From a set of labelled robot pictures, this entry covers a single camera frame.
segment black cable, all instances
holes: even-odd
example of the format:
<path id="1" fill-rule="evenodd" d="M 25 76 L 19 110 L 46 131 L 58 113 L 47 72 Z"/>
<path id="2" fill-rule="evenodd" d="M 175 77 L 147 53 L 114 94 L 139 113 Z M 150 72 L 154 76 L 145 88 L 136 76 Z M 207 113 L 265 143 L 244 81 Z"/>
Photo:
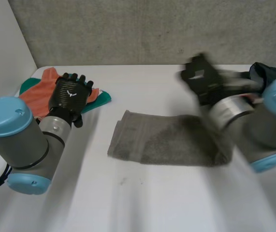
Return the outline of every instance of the black cable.
<path id="1" fill-rule="evenodd" d="M 12 171 L 12 168 L 7 164 L 5 170 L 0 176 L 0 186 L 3 185 L 4 181 L 8 178 L 8 175 Z"/>

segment robotic arm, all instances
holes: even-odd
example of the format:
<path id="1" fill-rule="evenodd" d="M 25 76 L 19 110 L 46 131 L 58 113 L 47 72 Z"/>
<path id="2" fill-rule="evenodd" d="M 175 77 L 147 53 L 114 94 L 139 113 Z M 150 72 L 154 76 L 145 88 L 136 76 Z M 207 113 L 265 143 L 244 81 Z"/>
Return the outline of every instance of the robotic arm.
<path id="1" fill-rule="evenodd" d="M 71 126 L 83 125 L 81 112 L 93 82 L 65 73 L 56 81 L 49 114 L 39 123 L 19 98 L 0 98 L 0 155 L 12 167 L 8 186 L 25 194 L 47 191 L 61 158 Z"/>
<path id="2" fill-rule="evenodd" d="M 185 64 L 181 79 L 197 95 L 207 122 L 227 133 L 256 172 L 276 166 L 276 80 L 263 92 L 263 102 L 253 104 L 248 93 L 261 93 L 265 84 L 224 78 L 205 55 Z"/>

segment teal cloth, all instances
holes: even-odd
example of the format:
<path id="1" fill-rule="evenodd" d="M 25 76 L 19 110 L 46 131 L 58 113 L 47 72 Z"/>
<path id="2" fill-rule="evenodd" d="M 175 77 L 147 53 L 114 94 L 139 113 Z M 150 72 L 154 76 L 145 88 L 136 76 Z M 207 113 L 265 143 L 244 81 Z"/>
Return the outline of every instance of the teal cloth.
<path id="1" fill-rule="evenodd" d="M 19 95 L 24 93 L 29 88 L 33 87 L 34 85 L 38 84 L 40 82 L 40 79 L 37 78 L 29 78 L 26 81 L 23 82 Z M 86 113 L 87 111 L 90 111 L 92 109 L 95 109 L 99 106 L 105 105 L 108 102 L 111 101 L 111 96 L 107 92 L 102 90 L 102 94 L 98 95 L 97 99 L 93 102 L 87 103 L 87 105 L 83 108 L 82 113 Z"/>

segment white table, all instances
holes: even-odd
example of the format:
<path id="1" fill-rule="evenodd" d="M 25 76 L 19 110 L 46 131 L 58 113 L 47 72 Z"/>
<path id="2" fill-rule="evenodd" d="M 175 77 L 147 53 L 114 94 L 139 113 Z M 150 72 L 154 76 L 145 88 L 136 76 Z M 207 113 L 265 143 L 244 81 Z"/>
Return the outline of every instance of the white table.
<path id="1" fill-rule="evenodd" d="M 220 68 L 248 71 L 249 65 Z M 41 78 L 38 69 L 33 77 Z M 197 114 L 178 65 L 59 66 L 112 102 L 73 127 L 52 186 L 40 196 L 0 187 L 0 232 L 276 232 L 276 168 L 255 174 L 235 150 L 225 167 L 142 165 L 107 157 L 125 110 Z M 4 168 L 0 158 L 0 173 Z"/>

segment gray concrete wall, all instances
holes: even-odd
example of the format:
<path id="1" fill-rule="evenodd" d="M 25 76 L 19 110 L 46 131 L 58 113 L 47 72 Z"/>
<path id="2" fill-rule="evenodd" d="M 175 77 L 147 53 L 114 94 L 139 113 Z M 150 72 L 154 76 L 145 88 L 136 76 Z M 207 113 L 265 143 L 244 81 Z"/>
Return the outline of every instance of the gray concrete wall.
<path id="1" fill-rule="evenodd" d="M 276 66 L 276 0 L 9 0 L 38 67 L 216 63 Z"/>

